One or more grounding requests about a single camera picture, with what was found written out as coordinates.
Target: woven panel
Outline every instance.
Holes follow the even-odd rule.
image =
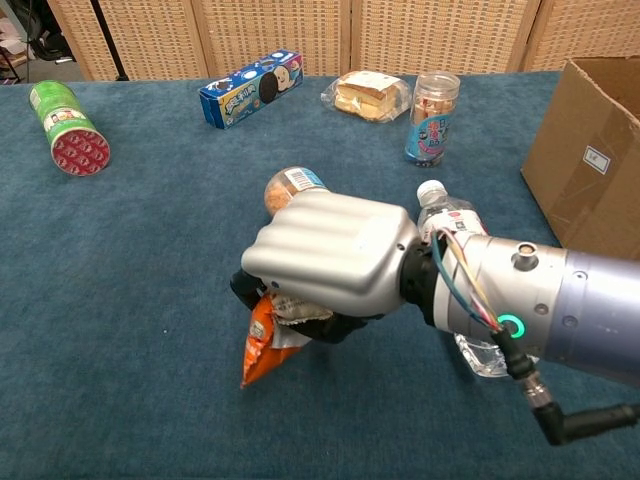
[[[339,74],[341,62],[343,70],[348,68],[349,0],[196,3],[202,13],[201,34],[208,37],[205,49],[211,49],[212,75],[225,75],[280,48],[302,53],[307,74]]]
[[[536,20],[526,70],[561,70],[570,57],[640,55],[640,1],[545,3]]]
[[[100,0],[131,80],[208,77],[189,0]]]
[[[538,3],[359,0],[352,67],[391,74],[505,72],[514,47],[524,46]]]
[[[115,80],[118,72],[89,0],[49,0],[51,11],[86,80]]]

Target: blue box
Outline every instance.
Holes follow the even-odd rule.
[[[229,128],[302,83],[302,55],[277,50],[251,65],[202,87],[204,116]]]

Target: green light ring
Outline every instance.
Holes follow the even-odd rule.
[[[511,338],[520,338],[521,336],[524,335],[524,332],[526,331],[524,322],[511,313],[503,313],[502,315],[500,315],[498,317],[498,322],[500,323],[512,322],[516,327],[518,327],[518,330],[515,333],[511,334]]]

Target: white bottle cap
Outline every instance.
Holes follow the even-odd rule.
[[[442,190],[444,193],[447,193],[447,189],[444,188],[442,182],[438,180],[427,180],[418,187],[418,200],[421,200],[425,194],[433,192],[434,190]]]

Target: green can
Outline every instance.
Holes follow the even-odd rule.
[[[68,86],[53,80],[37,83],[31,89],[29,102],[47,134],[53,161],[60,169],[85,176],[107,166],[109,144]]]

